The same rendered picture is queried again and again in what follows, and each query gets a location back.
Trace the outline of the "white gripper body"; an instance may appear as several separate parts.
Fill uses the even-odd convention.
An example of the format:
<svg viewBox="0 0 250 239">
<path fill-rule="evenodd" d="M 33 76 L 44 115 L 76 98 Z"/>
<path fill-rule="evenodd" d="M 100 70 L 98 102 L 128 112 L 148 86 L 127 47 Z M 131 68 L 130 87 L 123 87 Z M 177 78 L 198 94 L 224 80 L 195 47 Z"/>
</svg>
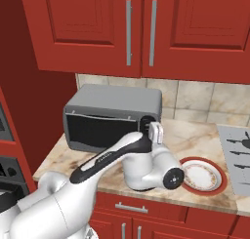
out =
<svg viewBox="0 0 250 239">
<path fill-rule="evenodd" d="M 159 122 L 149 124 L 148 137 L 153 143 L 161 144 L 163 142 L 163 127 Z"/>
</svg>

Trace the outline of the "black toaster oven knob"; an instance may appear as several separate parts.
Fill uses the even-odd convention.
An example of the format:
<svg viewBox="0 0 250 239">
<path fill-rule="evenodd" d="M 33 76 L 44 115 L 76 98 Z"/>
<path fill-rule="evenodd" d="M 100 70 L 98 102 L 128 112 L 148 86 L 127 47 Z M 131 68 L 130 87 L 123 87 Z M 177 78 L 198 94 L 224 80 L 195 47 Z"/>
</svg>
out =
<svg viewBox="0 0 250 239">
<path fill-rule="evenodd" d="M 155 118 L 149 115 L 144 116 L 140 121 L 140 131 L 146 133 L 149 129 L 149 123 L 154 122 Z"/>
</svg>

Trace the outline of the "grey toaster oven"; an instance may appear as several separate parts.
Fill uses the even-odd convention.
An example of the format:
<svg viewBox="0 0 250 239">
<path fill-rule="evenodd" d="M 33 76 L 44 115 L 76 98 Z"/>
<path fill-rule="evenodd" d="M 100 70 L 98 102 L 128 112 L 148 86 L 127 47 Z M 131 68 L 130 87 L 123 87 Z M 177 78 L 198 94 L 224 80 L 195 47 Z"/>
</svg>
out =
<svg viewBox="0 0 250 239">
<path fill-rule="evenodd" d="M 160 122 L 161 114 L 160 90 L 84 84 L 63 108 L 64 134 L 71 149 L 98 153 L 140 132 L 144 116 Z"/>
</svg>

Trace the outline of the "red rimmed white plate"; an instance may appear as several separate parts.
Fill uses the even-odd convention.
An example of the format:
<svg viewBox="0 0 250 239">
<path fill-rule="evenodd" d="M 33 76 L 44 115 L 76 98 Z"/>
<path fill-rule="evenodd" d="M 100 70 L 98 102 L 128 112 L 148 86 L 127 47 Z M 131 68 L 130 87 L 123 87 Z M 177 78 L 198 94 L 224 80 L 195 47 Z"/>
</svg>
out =
<svg viewBox="0 0 250 239">
<path fill-rule="evenodd" d="M 185 171 L 182 187 L 201 196 L 215 196 L 223 192 L 228 179 L 222 168 L 215 162 L 201 157 L 186 157 L 181 160 Z"/>
</svg>

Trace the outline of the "red base cupboard door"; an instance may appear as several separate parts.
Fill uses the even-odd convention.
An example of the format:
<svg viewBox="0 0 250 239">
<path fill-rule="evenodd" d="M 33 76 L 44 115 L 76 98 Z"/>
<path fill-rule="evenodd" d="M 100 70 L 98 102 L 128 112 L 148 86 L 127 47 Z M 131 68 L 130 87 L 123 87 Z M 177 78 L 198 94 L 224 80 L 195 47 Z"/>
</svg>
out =
<svg viewBox="0 0 250 239">
<path fill-rule="evenodd" d="M 227 235 L 182 228 L 143 219 L 133 220 L 133 239 L 137 239 L 137 228 L 142 227 L 141 239 L 228 239 Z"/>
<path fill-rule="evenodd" d="M 132 239 L 132 222 L 128 219 L 92 219 L 90 225 L 99 239 L 121 239 L 121 224 L 126 223 L 126 239 Z"/>
</svg>

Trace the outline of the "red drawer front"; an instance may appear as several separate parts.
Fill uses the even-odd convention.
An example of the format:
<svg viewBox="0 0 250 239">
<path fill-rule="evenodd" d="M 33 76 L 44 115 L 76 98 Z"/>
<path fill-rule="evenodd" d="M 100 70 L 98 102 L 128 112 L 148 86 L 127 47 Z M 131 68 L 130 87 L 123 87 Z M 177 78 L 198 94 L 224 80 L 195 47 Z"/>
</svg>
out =
<svg viewBox="0 0 250 239">
<path fill-rule="evenodd" d="M 250 239 L 250 217 L 239 216 L 231 236 L 233 238 Z"/>
<path fill-rule="evenodd" d="M 233 214 L 189 208 L 185 225 L 196 230 L 229 234 L 235 219 Z"/>
<path fill-rule="evenodd" d="M 116 209 L 114 207 L 114 204 L 119 202 L 122 202 L 124 205 L 134 206 L 139 208 L 145 206 L 148 209 L 148 214 Z M 97 193 L 96 206 L 99 208 L 109 209 L 112 211 L 128 212 L 130 214 L 143 215 L 157 219 L 167 219 L 176 222 L 185 222 L 188 211 L 188 208 L 184 206 L 104 193 L 104 192 Z"/>
</svg>

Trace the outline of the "grey hob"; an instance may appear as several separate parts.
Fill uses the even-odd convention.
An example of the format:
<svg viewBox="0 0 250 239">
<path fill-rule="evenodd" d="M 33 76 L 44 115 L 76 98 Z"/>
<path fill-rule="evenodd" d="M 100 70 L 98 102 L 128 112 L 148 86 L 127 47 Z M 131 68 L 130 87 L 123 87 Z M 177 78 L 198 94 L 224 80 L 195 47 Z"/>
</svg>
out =
<svg viewBox="0 0 250 239">
<path fill-rule="evenodd" d="M 250 129 L 217 126 L 233 192 L 250 196 Z"/>
</svg>

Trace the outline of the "black wall oven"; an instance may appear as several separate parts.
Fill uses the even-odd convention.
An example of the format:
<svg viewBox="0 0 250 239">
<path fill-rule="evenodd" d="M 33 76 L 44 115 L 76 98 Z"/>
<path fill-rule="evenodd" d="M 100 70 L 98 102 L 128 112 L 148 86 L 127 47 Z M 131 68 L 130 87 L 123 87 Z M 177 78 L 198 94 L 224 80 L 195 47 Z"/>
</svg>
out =
<svg viewBox="0 0 250 239">
<path fill-rule="evenodd" d="M 29 189 L 21 170 L 18 154 L 11 149 L 4 150 L 4 143 L 16 145 L 17 139 L 0 100 L 0 213 L 15 206 L 20 199 L 29 194 Z"/>
</svg>

